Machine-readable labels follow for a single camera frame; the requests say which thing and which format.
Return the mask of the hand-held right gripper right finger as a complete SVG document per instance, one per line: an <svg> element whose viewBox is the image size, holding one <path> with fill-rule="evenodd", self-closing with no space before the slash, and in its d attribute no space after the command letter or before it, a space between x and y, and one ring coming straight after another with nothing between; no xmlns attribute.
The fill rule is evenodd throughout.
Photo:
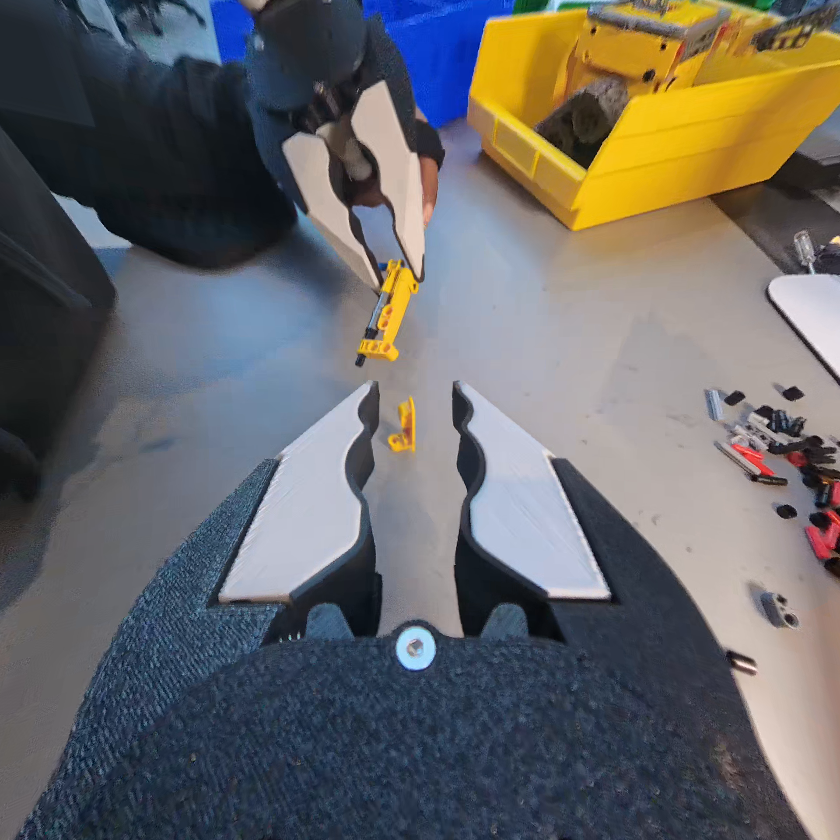
<svg viewBox="0 0 840 840"><path fill-rule="evenodd" d="M463 634L479 636L490 615L511 604L526 634L561 637L554 604L610 604L613 592L557 458L465 381L453 383L452 417L465 486L455 550Z"/></svg>

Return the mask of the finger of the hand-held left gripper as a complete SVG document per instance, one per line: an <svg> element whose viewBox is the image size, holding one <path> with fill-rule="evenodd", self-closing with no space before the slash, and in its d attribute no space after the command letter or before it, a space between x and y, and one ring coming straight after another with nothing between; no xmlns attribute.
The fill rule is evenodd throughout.
<svg viewBox="0 0 840 840"><path fill-rule="evenodd" d="M363 283L380 291L382 273L345 195L341 161L315 134L296 133L282 149L309 221Z"/></svg>
<svg viewBox="0 0 840 840"><path fill-rule="evenodd" d="M393 231L416 281L424 280L425 222L422 168L406 140L384 80L360 93L351 113L360 147L372 157L379 189L390 207Z"/></svg>

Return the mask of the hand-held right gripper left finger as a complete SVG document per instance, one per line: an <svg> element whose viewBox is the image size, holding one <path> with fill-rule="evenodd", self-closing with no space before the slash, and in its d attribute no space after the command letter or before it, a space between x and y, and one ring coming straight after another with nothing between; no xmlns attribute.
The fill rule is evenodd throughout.
<svg viewBox="0 0 840 840"><path fill-rule="evenodd" d="M365 381L279 453L218 604L279 606L279 630L303 634L310 610L332 603L353 635L377 635L382 576L363 490L379 420L379 384Z"/></svg>

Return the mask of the yellow angled toy beam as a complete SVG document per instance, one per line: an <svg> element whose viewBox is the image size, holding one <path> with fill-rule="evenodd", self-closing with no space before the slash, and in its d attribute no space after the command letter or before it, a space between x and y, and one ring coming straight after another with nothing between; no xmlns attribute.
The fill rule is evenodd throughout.
<svg viewBox="0 0 840 840"><path fill-rule="evenodd" d="M399 403L397 416L400 430L389 435L387 444L394 453L414 453L417 445L417 416L415 402L411 396Z"/></svg>

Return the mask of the yellow toy actuator assembly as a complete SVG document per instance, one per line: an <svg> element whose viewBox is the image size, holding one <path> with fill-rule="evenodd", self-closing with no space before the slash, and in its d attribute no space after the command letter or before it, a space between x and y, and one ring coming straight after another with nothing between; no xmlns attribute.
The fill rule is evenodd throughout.
<svg viewBox="0 0 840 840"><path fill-rule="evenodd" d="M402 259L392 259L379 267L384 271L384 279L363 340L383 340L396 346L408 305L417 294L419 283Z"/></svg>

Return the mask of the person's left forearm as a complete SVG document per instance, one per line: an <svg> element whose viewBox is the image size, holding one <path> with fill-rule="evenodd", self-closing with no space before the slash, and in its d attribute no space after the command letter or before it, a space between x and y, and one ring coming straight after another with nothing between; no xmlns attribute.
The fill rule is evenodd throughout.
<svg viewBox="0 0 840 840"><path fill-rule="evenodd" d="M276 246L298 211L264 165L239 62L168 65L76 2L2 2L2 133L112 234L215 270Z"/></svg>

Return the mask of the grey desk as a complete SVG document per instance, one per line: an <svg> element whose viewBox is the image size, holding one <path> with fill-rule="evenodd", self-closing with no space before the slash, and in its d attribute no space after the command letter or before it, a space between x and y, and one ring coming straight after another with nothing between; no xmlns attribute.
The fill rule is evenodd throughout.
<svg viewBox="0 0 840 840"><path fill-rule="evenodd" d="M838 838L838 582L713 444L703 390L791 407L838 435L838 385L765 297L778 271L708 200L582 234L479 153L462 122L427 232L427 276L394 364L354 368L372 299L301 220L278 248L194 274L67 211L118 305L32 506L2 505L2 838L53 774L88 683L161 564L259 462L366 379L380 384L365 488L380 635L461 635L454 561L466 495L461 380L568 459L670 565L737 674L805 829ZM399 403L416 452L394 453ZM785 596L799 629L760 596Z"/></svg>

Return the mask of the person's left hand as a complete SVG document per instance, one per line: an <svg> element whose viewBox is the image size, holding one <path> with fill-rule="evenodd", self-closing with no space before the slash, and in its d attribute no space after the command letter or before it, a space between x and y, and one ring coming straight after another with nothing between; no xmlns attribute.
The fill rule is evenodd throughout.
<svg viewBox="0 0 840 840"><path fill-rule="evenodd" d="M432 158L421 155L418 160L423 189L423 225L427 228L437 203L439 169ZM349 197L354 206L378 207L385 203L385 197L374 175L360 182L350 180Z"/></svg>

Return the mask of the blue storage bin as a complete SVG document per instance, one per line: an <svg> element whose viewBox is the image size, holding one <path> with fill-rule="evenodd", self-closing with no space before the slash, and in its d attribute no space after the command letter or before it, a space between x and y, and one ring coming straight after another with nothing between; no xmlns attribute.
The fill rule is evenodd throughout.
<svg viewBox="0 0 840 840"><path fill-rule="evenodd" d="M512 13L512 1L358 2L381 15L405 60L415 100L436 129L465 117L481 37L488 19Z"/></svg>

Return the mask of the grey toy connector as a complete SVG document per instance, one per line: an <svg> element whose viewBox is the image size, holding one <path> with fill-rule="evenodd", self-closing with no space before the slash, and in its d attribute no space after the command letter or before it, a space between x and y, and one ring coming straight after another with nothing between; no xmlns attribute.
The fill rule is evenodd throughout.
<svg viewBox="0 0 840 840"><path fill-rule="evenodd" d="M801 621L789 604L788 599L781 593L764 591L760 602L770 623L777 628L799 629Z"/></svg>

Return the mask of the yellow tracked toy vehicle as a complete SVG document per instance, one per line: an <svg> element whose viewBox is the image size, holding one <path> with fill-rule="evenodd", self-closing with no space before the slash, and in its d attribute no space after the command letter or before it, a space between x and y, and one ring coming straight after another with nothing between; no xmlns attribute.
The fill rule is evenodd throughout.
<svg viewBox="0 0 840 840"><path fill-rule="evenodd" d="M628 103L692 88L716 54L734 59L804 47L838 14L830 3L784 19L712 2L609 2L586 11L535 133L587 168Z"/></svg>

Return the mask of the yellow bin with toy vehicle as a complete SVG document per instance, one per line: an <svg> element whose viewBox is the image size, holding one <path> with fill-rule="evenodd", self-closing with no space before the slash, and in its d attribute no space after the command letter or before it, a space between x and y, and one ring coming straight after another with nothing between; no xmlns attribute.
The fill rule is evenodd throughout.
<svg viewBox="0 0 840 840"><path fill-rule="evenodd" d="M481 149L568 229L770 179L838 106L838 35L792 49L715 49L696 82L630 96L587 165L536 126L560 105L583 8L489 19L469 89Z"/></svg>

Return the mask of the person's black hoodie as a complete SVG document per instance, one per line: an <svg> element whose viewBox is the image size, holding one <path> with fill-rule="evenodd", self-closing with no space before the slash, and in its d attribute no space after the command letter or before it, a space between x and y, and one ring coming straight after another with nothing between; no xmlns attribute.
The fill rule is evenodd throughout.
<svg viewBox="0 0 840 840"><path fill-rule="evenodd" d="M115 291L65 209L2 132L2 493L26 502L37 497Z"/></svg>

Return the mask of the white rounded board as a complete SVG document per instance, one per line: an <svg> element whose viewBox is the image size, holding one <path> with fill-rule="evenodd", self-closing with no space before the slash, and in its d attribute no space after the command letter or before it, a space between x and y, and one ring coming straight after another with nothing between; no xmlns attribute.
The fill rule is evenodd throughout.
<svg viewBox="0 0 840 840"><path fill-rule="evenodd" d="M839 382L839 276L785 275L766 296L797 337Z"/></svg>

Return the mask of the dark grey mat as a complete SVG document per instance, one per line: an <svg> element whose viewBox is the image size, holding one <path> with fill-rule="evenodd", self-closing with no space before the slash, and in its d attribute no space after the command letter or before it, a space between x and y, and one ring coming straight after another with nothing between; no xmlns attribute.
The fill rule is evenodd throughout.
<svg viewBox="0 0 840 840"><path fill-rule="evenodd" d="M815 252L839 231L838 131L815 129L766 182L711 197L784 275L808 271L795 246L808 234Z"/></svg>

